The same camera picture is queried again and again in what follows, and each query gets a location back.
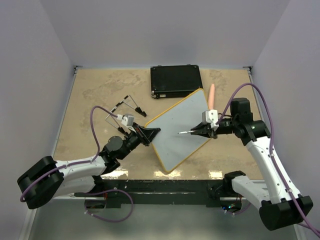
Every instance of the purple wire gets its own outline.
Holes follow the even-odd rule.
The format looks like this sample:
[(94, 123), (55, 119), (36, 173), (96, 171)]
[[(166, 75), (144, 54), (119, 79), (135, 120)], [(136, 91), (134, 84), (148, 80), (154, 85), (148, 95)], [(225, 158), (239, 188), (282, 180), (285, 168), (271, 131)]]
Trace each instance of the purple wire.
[(98, 142), (98, 139), (97, 139), (97, 135), (96, 135), (96, 132), (95, 132), (95, 128), (94, 128), (94, 110), (95, 109), (101, 109), (103, 111), (105, 111), (107, 114), (110, 114), (112, 117), (117, 117), (117, 115), (113, 114), (112, 112), (108, 111), (107, 109), (103, 108), (102, 106), (94, 106), (92, 109), (91, 109), (91, 112), (90, 112), (90, 126), (91, 126), (91, 131), (92, 131), (92, 135), (93, 135), (93, 138), (94, 138), (94, 141), (96, 143), (96, 146), (97, 146), (97, 151), (96, 151), (96, 154), (95, 156), (93, 157), (93, 161), (96, 160), (96, 158), (98, 157), (99, 153), (100, 153), (100, 145), (99, 145), (99, 142)]
[(306, 225), (306, 224), (298, 223), (298, 225), (300, 225), (300, 226), (302, 226), (302, 227), (304, 227), (306, 229), (310, 229), (310, 227), (308, 225)]
[(102, 220), (102, 221), (105, 221), (105, 222), (109, 222), (109, 223), (120, 223), (124, 220), (126, 220), (127, 218), (129, 218), (134, 210), (134, 201), (132, 199), (132, 197), (125, 191), (123, 190), (120, 190), (120, 189), (111, 189), (111, 190), (106, 190), (106, 191), (101, 191), (101, 192), (95, 192), (95, 193), (87, 193), (86, 195), (88, 196), (95, 196), (95, 195), (101, 195), (101, 194), (105, 194), (105, 193), (110, 193), (110, 192), (120, 192), (120, 193), (123, 193), (125, 194), (129, 199), (130, 199), (130, 202), (131, 202), (131, 209), (130, 209), (130, 212), (127, 214), (127, 216), (123, 217), (123, 218), (120, 218), (120, 219), (117, 219), (117, 220), (113, 220), (113, 219), (108, 219), (108, 218), (104, 218), (102, 216), (98, 216), (98, 215), (95, 215), (93, 214), (92, 212), (90, 212), (87, 208), (87, 205), (86, 203), (84, 203), (84, 209), (85, 209), (85, 213), (88, 213), (89, 215), (91, 215), (92, 217), (96, 218), (96, 219), (99, 219), (99, 220)]
[[(225, 114), (226, 114), (226, 112), (227, 112), (227, 110), (228, 110), (228, 108), (229, 108), (229, 106), (230, 106), (230, 104), (231, 104), (231, 101), (234, 99), (235, 95), (239, 92), (239, 90), (242, 89), (242, 88), (245, 87), (245, 86), (252, 86), (253, 88), (255, 88), (256, 91), (259, 93), (260, 98), (261, 98), (261, 100), (262, 100), (262, 102), (263, 102), (263, 105), (264, 105), (266, 114), (267, 114), (268, 119), (269, 119), (269, 122), (270, 122), (270, 128), (271, 128), (271, 129), (270, 129), (271, 137), (270, 137), (270, 145), (269, 145), (269, 154), (270, 154), (270, 156), (271, 156), (272, 163), (273, 163), (273, 165), (274, 165), (277, 173), (279, 174), (279, 176), (280, 176), (280, 178), (281, 178), (281, 180), (282, 180), (285, 188), (286, 188), (287, 190), (289, 190), (289, 189), (290, 189), (290, 186), (289, 186), (289, 184), (287, 183), (284, 175), (282, 174), (282, 172), (281, 172), (281, 170), (280, 170), (280, 168), (279, 168), (279, 166), (278, 166), (278, 164), (277, 164), (277, 162), (276, 162), (275, 157), (273, 156), (273, 146), (274, 146), (274, 139), (275, 139), (275, 137), (274, 137), (274, 124), (273, 124), (273, 121), (272, 121), (272, 118), (271, 118), (271, 114), (270, 114), (270, 112), (269, 112), (269, 108), (268, 108), (268, 106), (267, 106), (266, 100), (265, 100), (262, 92), (260, 91), (260, 89), (259, 89), (256, 85), (254, 85), (253, 83), (249, 83), (249, 82), (240, 85), (240, 86), (234, 91), (234, 93), (231, 95), (231, 97), (230, 97), (227, 105), (225, 106), (225, 109), (223, 110), (223, 112), (222, 112), (219, 120), (216, 122), (216, 124), (219, 124), (219, 123), (222, 121), (223, 117), (225, 116)], [(299, 204), (298, 204), (295, 196), (293, 195), (293, 193), (290, 192), (290, 191), (289, 191), (288, 193), (289, 193), (290, 197), (292, 198), (292, 200), (293, 200), (293, 202), (294, 202), (294, 205), (295, 205), (296, 208), (298, 209), (301, 217), (302, 217), (303, 220), (305, 221), (305, 223), (306, 223), (306, 225), (308, 226), (308, 228), (309, 228), (312, 232), (314, 232), (314, 234), (315, 234), (318, 238), (320, 238), (320, 231), (317, 230), (317, 229), (309, 222), (309, 220), (307, 219), (306, 215), (304, 214), (304, 212), (302, 211), (301, 207), (299, 206)]]
[[(98, 142), (98, 139), (97, 139), (97, 135), (96, 135), (96, 132), (95, 132), (95, 128), (94, 128), (94, 121), (93, 121), (93, 118), (94, 118), (94, 110), (95, 109), (101, 109), (103, 111), (105, 111), (106, 113), (110, 114), (111, 116), (113, 117), (117, 117), (117, 115), (113, 114), (112, 112), (108, 111), (107, 109), (103, 108), (102, 106), (94, 106), (92, 109), (91, 109), (91, 112), (90, 112), (90, 126), (91, 126), (91, 131), (92, 131), (92, 135), (93, 135), (93, 138), (94, 138), (94, 141), (96, 143), (96, 146), (97, 146), (97, 152), (95, 154), (95, 156), (93, 157), (92, 161), (96, 160), (96, 158), (98, 157), (99, 153), (100, 153), (100, 145), (99, 145), (99, 142)], [(87, 164), (87, 163), (90, 163), (91, 160), (84, 160), (84, 161), (77, 161), (77, 162), (72, 162), (72, 163), (69, 163), (69, 164), (64, 164), (62, 166), (59, 166), (59, 167), (56, 167), (54, 169), (51, 169), (50, 171), (46, 172), (45, 174), (43, 174), (42, 176), (40, 176), (38, 179), (36, 179), (33, 183), (31, 183), (22, 193), (21, 197), (20, 197), (20, 202), (25, 202), (25, 196), (26, 194), (30, 191), (31, 188), (33, 188), (38, 182), (40, 182), (42, 179), (44, 179), (45, 177), (47, 177), (48, 175), (54, 173), (55, 171), (58, 171), (60, 169), (63, 169), (63, 168), (67, 168), (68, 166), (73, 166), (73, 165), (78, 165), (78, 164)]]

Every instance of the purple cable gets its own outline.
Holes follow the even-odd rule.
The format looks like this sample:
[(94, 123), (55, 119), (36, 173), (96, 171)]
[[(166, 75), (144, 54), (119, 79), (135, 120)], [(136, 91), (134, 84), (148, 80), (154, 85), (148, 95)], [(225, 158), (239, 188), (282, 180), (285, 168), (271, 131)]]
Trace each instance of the purple cable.
[(298, 225), (300, 225), (300, 226), (302, 226), (302, 227), (304, 227), (306, 229), (310, 229), (310, 227), (308, 225), (305, 225), (303, 223), (298, 223)]
[(109, 223), (120, 223), (124, 220), (126, 220), (127, 218), (129, 218), (134, 210), (134, 201), (132, 199), (132, 197), (125, 191), (122, 191), (120, 189), (111, 189), (111, 190), (106, 190), (106, 191), (101, 191), (101, 192), (96, 192), (96, 193), (87, 193), (86, 195), (88, 196), (95, 196), (95, 195), (101, 195), (101, 194), (105, 194), (105, 193), (110, 193), (110, 192), (120, 192), (120, 193), (123, 193), (125, 194), (129, 199), (130, 199), (130, 202), (131, 202), (131, 209), (130, 209), (130, 212), (128, 213), (127, 216), (123, 217), (123, 218), (120, 218), (120, 219), (117, 219), (117, 220), (113, 220), (113, 219), (108, 219), (108, 218), (104, 218), (102, 216), (98, 216), (98, 215), (95, 215), (93, 214), (92, 212), (90, 212), (87, 208), (87, 205), (84, 204), (84, 209), (85, 209), (85, 214), (88, 213), (90, 216), (96, 218), (96, 219), (99, 219), (99, 220), (102, 220), (102, 221), (105, 221), (105, 222), (109, 222)]
[(97, 146), (97, 151), (96, 151), (96, 154), (95, 156), (93, 157), (93, 161), (96, 160), (96, 158), (98, 157), (99, 153), (100, 153), (100, 145), (99, 145), (99, 142), (98, 142), (98, 139), (97, 139), (97, 135), (96, 135), (96, 132), (95, 132), (95, 128), (94, 128), (94, 110), (95, 109), (101, 109), (103, 111), (105, 111), (107, 114), (110, 114), (112, 117), (115, 117), (117, 118), (118, 116), (113, 114), (112, 112), (108, 111), (107, 109), (103, 108), (102, 106), (94, 106), (92, 109), (91, 109), (91, 112), (90, 112), (90, 126), (91, 126), (91, 131), (92, 131), (92, 135), (93, 135), (93, 138), (94, 138), (94, 141), (96, 143), (96, 146)]
[[(97, 136), (96, 136), (96, 132), (95, 132), (95, 128), (94, 128), (94, 121), (93, 121), (93, 118), (94, 118), (94, 110), (95, 109), (101, 109), (103, 111), (105, 111), (106, 113), (110, 114), (111, 116), (113, 117), (117, 117), (117, 115), (113, 114), (112, 112), (106, 110), (105, 108), (103, 108), (102, 106), (94, 106), (92, 109), (91, 109), (91, 112), (90, 112), (90, 126), (91, 126), (91, 131), (92, 131), (92, 135), (93, 135), (93, 138), (94, 138), (94, 141), (96, 143), (96, 146), (97, 146), (97, 152), (95, 154), (95, 156), (93, 157), (92, 161), (96, 160), (96, 158), (98, 157), (99, 155), (99, 152), (100, 152), (100, 145), (99, 145), (99, 142), (98, 142), (98, 139), (97, 139)], [(30, 191), (31, 188), (33, 188), (38, 182), (40, 182), (42, 179), (44, 179), (46, 176), (54, 173), (55, 171), (58, 171), (60, 169), (63, 169), (63, 168), (67, 168), (68, 166), (73, 166), (73, 165), (78, 165), (78, 164), (87, 164), (87, 163), (90, 163), (91, 160), (84, 160), (84, 161), (78, 161), (78, 162), (72, 162), (72, 163), (69, 163), (69, 164), (64, 164), (62, 166), (59, 166), (59, 167), (56, 167), (48, 172), (46, 172), (45, 174), (43, 174), (42, 176), (40, 176), (38, 179), (36, 179), (33, 183), (31, 183), (22, 193), (21, 197), (20, 197), (20, 202), (25, 202), (25, 196), (26, 194)]]
[[(279, 176), (280, 176), (280, 178), (281, 178), (281, 180), (282, 180), (285, 188), (286, 188), (287, 190), (290, 190), (289, 184), (287, 183), (284, 175), (282, 174), (282, 172), (281, 172), (281, 170), (280, 170), (280, 168), (279, 168), (279, 166), (278, 166), (278, 164), (277, 164), (277, 162), (276, 162), (276, 159), (275, 159), (275, 157), (274, 157), (274, 154), (273, 154), (273, 145), (274, 145), (274, 139), (275, 139), (275, 138), (274, 138), (274, 124), (273, 124), (273, 121), (272, 121), (272, 118), (271, 118), (271, 114), (270, 114), (270, 112), (269, 112), (269, 108), (268, 108), (268, 106), (267, 106), (266, 100), (265, 100), (262, 92), (260, 91), (260, 89), (259, 89), (256, 85), (254, 85), (253, 83), (249, 83), (249, 82), (240, 85), (240, 86), (234, 91), (234, 93), (231, 95), (231, 97), (230, 97), (227, 105), (225, 106), (225, 109), (223, 110), (223, 112), (222, 112), (219, 120), (216, 122), (216, 124), (219, 124), (219, 123), (222, 121), (223, 117), (225, 116), (225, 114), (226, 114), (226, 112), (227, 112), (227, 110), (228, 110), (228, 108), (229, 108), (229, 106), (230, 106), (230, 104), (231, 104), (231, 101), (234, 99), (235, 95), (239, 92), (239, 90), (242, 89), (242, 88), (245, 87), (245, 86), (252, 86), (253, 88), (256, 89), (256, 91), (257, 91), (257, 92), (259, 93), (259, 95), (260, 95), (260, 98), (261, 98), (261, 100), (262, 100), (262, 102), (263, 102), (263, 105), (264, 105), (266, 114), (267, 114), (268, 119), (269, 119), (269, 122), (270, 122), (270, 128), (271, 128), (271, 129), (270, 129), (271, 137), (270, 137), (270, 145), (269, 145), (269, 154), (270, 154), (270, 156), (271, 156), (272, 163), (273, 163), (273, 165), (274, 165), (277, 173), (279, 174)], [(298, 209), (301, 217), (303, 218), (303, 220), (305, 221), (306, 225), (308, 226), (308, 228), (309, 228), (312, 232), (314, 232), (314, 234), (315, 234), (318, 238), (320, 238), (320, 231), (317, 230), (317, 229), (309, 222), (309, 220), (308, 220), (307, 217), (305, 216), (304, 212), (302, 211), (301, 207), (299, 206), (299, 204), (298, 204), (295, 196), (293, 195), (293, 193), (290, 192), (290, 191), (289, 191), (288, 193), (289, 193), (291, 199), (293, 200), (294, 205), (295, 205), (296, 208)]]

